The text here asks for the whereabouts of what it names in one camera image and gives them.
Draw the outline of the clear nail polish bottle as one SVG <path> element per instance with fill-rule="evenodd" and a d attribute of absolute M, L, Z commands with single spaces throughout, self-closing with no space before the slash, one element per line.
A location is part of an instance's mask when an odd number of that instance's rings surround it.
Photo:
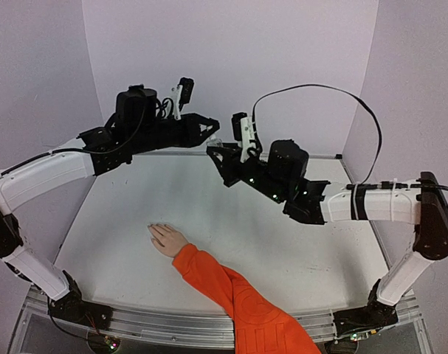
<path fill-rule="evenodd" d="M 215 134 L 213 134 L 208 140 L 207 140 L 207 147 L 208 148 L 222 148 L 223 142 L 220 138 L 218 138 Z"/>

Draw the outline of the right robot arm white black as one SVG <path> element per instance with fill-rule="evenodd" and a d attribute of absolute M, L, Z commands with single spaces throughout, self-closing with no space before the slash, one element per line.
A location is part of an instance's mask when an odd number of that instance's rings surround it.
<path fill-rule="evenodd" d="M 392 221 L 410 224 L 415 236 L 403 257 L 380 279 L 375 301 L 394 306 L 435 261 L 448 256 L 448 203 L 435 175 L 378 184 L 343 184 L 305 177 L 309 155 L 292 140 L 276 140 L 268 159 L 256 149 L 215 139 L 207 145 L 224 185 L 242 181 L 283 205 L 283 213 L 307 225 L 341 221 Z"/>

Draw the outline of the orange sleeve forearm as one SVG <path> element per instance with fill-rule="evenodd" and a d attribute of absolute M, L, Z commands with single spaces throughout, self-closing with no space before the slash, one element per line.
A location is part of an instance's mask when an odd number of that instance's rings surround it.
<path fill-rule="evenodd" d="M 238 272 L 209 253 L 186 245 L 173 266 L 189 285 L 221 306 L 233 320 L 237 353 L 318 353 L 299 322 L 266 300 Z"/>

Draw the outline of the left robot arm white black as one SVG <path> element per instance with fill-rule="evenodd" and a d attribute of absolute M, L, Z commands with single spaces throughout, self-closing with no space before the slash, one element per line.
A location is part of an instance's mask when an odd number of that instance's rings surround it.
<path fill-rule="evenodd" d="M 25 245 L 15 210 L 65 184 L 130 164 L 135 155 L 202 145 L 220 125 L 200 114 L 182 113 L 192 90 L 193 81 L 183 78 L 167 98 L 170 107 L 165 107 L 156 90 L 130 86 L 117 95 L 115 111 L 104 126 L 0 170 L 0 260 L 58 301 L 69 321 L 80 322 L 87 314 L 81 292 L 69 274 Z"/>

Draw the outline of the mannequin hand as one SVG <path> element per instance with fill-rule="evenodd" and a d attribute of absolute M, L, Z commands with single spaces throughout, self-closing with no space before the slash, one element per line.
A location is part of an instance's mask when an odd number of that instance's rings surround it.
<path fill-rule="evenodd" d="M 151 242 L 155 248 L 169 258 L 176 257 L 189 243 L 185 236 L 167 224 L 154 223 L 148 226 Z"/>

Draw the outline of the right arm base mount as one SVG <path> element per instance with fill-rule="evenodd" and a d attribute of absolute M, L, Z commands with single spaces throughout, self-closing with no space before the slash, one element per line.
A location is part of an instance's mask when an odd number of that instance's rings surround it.
<path fill-rule="evenodd" d="M 380 330 L 395 325 L 397 322 L 396 307 L 379 302 L 375 289 L 370 292 L 367 305 L 339 310 L 334 313 L 334 324 L 338 339 L 347 338 L 357 333 Z"/>

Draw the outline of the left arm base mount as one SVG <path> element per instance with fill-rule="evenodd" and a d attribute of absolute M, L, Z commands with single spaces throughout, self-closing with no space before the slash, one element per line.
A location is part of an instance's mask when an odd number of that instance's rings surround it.
<path fill-rule="evenodd" d="M 90 302 L 83 299 L 82 293 L 73 279 L 68 279 L 68 292 L 59 300 L 51 300 L 49 313 L 55 319 L 93 327 L 97 330 L 108 330 L 113 310 L 108 305 Z"/>

